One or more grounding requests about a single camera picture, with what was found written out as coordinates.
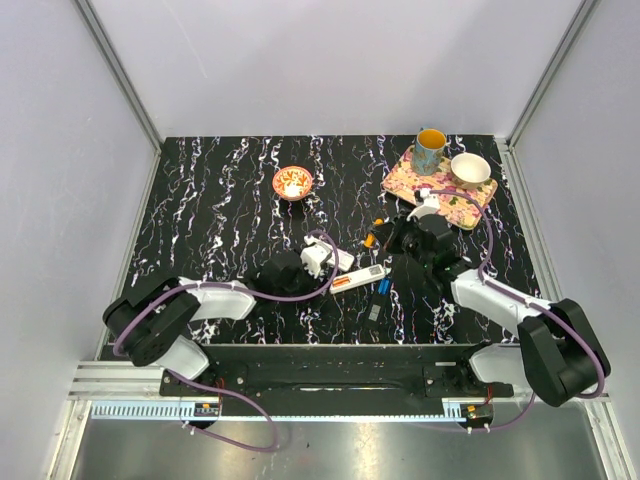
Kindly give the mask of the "blue mug yellow inside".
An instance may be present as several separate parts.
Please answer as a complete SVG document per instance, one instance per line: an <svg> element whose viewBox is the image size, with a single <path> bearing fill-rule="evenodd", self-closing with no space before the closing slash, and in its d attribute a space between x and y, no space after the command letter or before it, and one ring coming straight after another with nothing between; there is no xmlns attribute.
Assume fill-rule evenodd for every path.
<svg viewBox="0 0 640 480"><path fill-rule="evenodd" d="M415 137L411 168L418 175L436 172L444 153L447 138L436 129L423 129Z"/></svg>

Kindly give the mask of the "black remote blue batteries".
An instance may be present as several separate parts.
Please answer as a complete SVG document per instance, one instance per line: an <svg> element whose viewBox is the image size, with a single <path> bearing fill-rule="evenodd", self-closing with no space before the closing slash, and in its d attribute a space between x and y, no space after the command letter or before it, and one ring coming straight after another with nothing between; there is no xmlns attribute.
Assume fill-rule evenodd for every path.
<svg viewBox="0 0 640 480"><path fill-rule="evenodd" d="M385 278L390 280L390 289L388 293L386 295L381 295L377 293L377 289L378 289L378 286L377 286L367 309L367 313L364 319L364 325L369 330L377 330L379 325L381 324L382 314L384 312L386 303L388 301L389 292L391 290L391 285L392 285L391 279L389 277L385 277Z"/></svg>

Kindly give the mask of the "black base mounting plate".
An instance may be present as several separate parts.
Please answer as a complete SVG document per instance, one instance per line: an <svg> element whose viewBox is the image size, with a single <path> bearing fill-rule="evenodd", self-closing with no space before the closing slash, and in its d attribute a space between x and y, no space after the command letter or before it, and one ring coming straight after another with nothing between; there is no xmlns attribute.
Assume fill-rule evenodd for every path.
<svg viewBox="0 0 640 480"><path fill-rule="evenodd" d="M466 365L469 345L207 345L199 382L239 392L274 419L447 417L447 399L510 398Z"/></svg>

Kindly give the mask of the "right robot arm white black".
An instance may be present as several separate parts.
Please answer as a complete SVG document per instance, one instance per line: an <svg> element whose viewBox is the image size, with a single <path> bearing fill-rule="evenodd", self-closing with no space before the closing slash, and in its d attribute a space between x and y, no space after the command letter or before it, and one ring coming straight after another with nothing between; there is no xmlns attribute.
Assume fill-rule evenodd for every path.
<svg viewBox="0 0 640 480"><path fill-rule="evenodd" d="M419 265L431 293L517 338L516 346L479 344L467 350L454 373L460 392L476 396L491 384L511 385L530 389L553 407L602 393L611 367L577 302L549 302L491 279L458 255L453 232L436 214L398 216L373 226L372 234L387 253Z"/></svg>

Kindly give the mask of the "white remote black batteries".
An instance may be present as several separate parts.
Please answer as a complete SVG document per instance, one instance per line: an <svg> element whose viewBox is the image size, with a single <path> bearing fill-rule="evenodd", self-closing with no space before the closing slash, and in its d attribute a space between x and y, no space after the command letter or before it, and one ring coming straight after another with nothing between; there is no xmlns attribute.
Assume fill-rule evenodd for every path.
<svg viewBox="0 0 640 480"><path fill-rule="evenodd" d="M341 249L334 252L333 249L330 248L326 263L331 268L337 266L340 272L347 272L352 268L354 261L355 257L352 254Z"/></svg>

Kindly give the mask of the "orange patterned small bowl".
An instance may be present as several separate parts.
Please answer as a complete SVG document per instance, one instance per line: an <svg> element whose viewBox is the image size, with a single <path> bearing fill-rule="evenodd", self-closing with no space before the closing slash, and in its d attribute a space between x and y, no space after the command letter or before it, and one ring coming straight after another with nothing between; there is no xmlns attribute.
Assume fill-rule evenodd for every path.
<svg viewBox="0 0 640 480"><path fill-rule="evenodd" d="M313 186L311 173L300 166L288 166L277 171L272 179L276 194L286 201L299 201L305 198Z"/></svg>

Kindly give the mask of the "white remote orange batteries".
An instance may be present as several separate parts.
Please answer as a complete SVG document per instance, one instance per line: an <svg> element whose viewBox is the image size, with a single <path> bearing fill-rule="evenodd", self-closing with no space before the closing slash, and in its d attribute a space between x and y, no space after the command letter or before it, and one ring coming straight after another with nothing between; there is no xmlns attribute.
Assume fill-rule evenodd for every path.
<svg viewBox="0 0 640 480"><path fill-rule="evenodd" d="M366 285L369 285L371 283L380 281L386 275L388 275L390 273L390 271L391 271L391 269L389 267L384 267L381 264L375 264L375 265L372 265L370 267L362 268L362 269L359 269L359 270L355 270L355 271L352 271L352 272L345 273L343 275L339 275L334 280L348 277L350 279L350 283L349 284L352 285L351 289L355 289L355 288L358 288L358 287L361 287L361 286L366 286ZM329 288L329 292L331 294L333 294L333 295L338 294L338 293L333 293L332 292L332 284L331 284L331 286Z"/></svg>

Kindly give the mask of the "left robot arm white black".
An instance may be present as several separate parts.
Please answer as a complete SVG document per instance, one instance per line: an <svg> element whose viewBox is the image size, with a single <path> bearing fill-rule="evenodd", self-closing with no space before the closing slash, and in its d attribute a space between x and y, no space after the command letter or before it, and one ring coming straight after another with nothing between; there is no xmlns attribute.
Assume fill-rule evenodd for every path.
<svg viewBox="0 0 640 480"><path fill-rule="evenodd" d="M152 364L182 375L195 395L217 380L204 352L184 335L192 321L244 320L261 300L296 303L324 294L345 254L316 242L280 252L240 280L210 282L153 272L113 301L102 319L115 336L114 354L136 367Z"/></svg>

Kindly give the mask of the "cream white bowl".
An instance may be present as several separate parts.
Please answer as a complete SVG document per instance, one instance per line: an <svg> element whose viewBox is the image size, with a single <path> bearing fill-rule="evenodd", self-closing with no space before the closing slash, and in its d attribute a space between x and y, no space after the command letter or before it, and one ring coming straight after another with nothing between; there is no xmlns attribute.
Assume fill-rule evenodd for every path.
<svg viewBox="0 0 640 480"><path fill-rule="evenodd" d="M478 187L491 178L491 167L481 156L460 153L450 162L453 181L464 189Z"/></svg>

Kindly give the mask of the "orange handled screwdriver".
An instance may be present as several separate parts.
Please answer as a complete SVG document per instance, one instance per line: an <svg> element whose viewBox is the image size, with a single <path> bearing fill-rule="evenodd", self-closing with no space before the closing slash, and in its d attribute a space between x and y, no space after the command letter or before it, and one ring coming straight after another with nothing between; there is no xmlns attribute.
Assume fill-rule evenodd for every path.
<svg viewBox="0 0 640 480"><path fill-rule="evenodd" d="M383 220L383 219L380 219L380 218L378 218L378 219L376 219L376 220L374 221L374 225L375 225L375 226L381 225L381 224L383 224L383 223L384 223L384 220ZM372 247L373 247L373 245L374 245L374 243L375 243L375 241L376 241L375 236L374 236L372 233L368 233L368 234L367 234L366 239L365 239L365 240L364 240L364 242L363 242L363 245L364 245L366 248L372 248Z"/></svg>

